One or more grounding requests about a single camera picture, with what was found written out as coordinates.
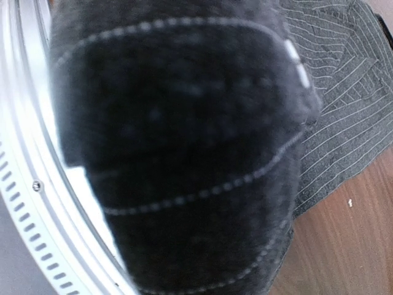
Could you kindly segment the black pinstriped long sleeve shirt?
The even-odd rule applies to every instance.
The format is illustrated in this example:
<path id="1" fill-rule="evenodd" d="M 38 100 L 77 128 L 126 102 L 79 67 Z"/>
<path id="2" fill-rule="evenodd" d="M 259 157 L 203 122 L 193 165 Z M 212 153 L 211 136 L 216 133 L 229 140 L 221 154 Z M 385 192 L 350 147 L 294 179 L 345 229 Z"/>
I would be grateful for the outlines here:
<path id="1" fill-rule="evenodd" d="M 293 219 L 392 143 L 364 1 L 55 1 L 48 66 L 139 294 L 266 294 Z"/>

